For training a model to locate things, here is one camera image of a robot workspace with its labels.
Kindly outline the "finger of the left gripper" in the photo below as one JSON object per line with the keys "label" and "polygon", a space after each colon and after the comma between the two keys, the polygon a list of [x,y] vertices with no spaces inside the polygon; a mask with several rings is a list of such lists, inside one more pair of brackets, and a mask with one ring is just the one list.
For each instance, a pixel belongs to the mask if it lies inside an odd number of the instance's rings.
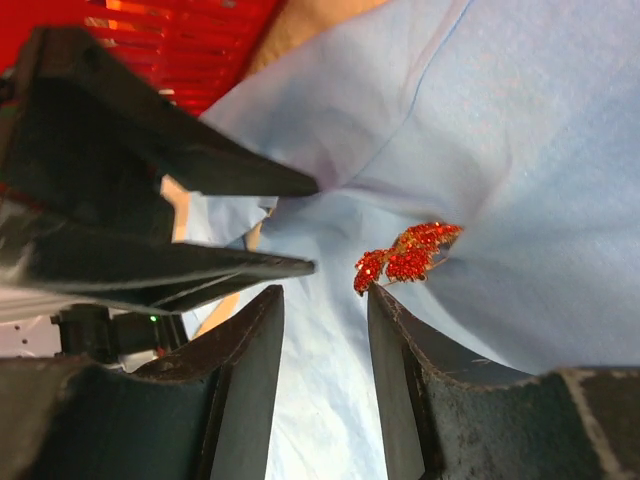
{"label": "finger of the left gripper", "polygon": [[1,204],[1,284],[147,313],[180,313],[313,262],[229,248],[159,243]]}
{"label": "finger of the left gripper", "polygon": [[173,105],[81,27],[38,26],[14,73],[61,81],[95,100],[137,155],[207,196],[310,196],[314,177],[256,154]]}

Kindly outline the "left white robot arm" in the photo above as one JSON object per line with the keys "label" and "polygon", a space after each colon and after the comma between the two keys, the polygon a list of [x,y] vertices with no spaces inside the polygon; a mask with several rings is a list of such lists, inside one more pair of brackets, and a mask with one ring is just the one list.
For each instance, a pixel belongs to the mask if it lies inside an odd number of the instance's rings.
{"label": "left white robot arm", "polygon": [[305,197],[315,179],[238,145],[80,27],[38,27],[1,81],[1,284],[64,356],[117,364],[186,341],[184,312],[311,261],[173,241],[164,177],[208,196]]}

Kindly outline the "light blue button shirt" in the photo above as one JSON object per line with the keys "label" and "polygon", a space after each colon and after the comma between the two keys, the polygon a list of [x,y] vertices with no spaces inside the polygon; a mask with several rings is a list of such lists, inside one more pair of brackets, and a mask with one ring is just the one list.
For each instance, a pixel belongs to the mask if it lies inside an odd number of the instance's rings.
{"label": "light blue button shirt", "polygon": [[537,374],[639,361],[639,5],[391,1],[245,80],[203,120],[313,175],[303,199],[192,200],[188,235],[312,259],[284,282],[266,475],[386,475],[355,263],[407,227],[464,232],[392,293]]}

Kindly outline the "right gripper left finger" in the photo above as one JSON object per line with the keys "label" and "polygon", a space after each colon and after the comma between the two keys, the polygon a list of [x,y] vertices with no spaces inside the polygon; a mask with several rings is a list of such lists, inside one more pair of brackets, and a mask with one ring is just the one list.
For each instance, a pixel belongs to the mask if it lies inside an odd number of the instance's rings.
{"label": "right gripper left finger", "polygon": [[84,357],[1,363],[5,479],[262,479],[284,292],[126,374]]}

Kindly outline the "red leaf brooch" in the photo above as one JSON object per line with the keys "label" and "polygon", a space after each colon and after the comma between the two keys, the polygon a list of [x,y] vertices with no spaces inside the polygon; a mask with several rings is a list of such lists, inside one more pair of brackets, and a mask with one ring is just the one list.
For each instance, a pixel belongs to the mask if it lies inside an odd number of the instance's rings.
{"label": "red leaf brooch", "polygon": [[421,223],[399,234],[389,248],[366,251],[356,262],[354,291],[363,296],[382,275],[389,284],[426,281],[428,272],[447,260],[439,256],[464,232],[459,225]]}

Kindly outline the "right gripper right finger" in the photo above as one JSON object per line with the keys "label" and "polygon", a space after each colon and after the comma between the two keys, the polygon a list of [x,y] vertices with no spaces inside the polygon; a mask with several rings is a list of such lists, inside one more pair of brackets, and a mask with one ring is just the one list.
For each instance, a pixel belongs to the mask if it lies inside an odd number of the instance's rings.
{"label": "right gripper right finger", "polygon": [[386,471],[392,479],[635,479],[639,372],[531,376],[488,360],[368,294]]}

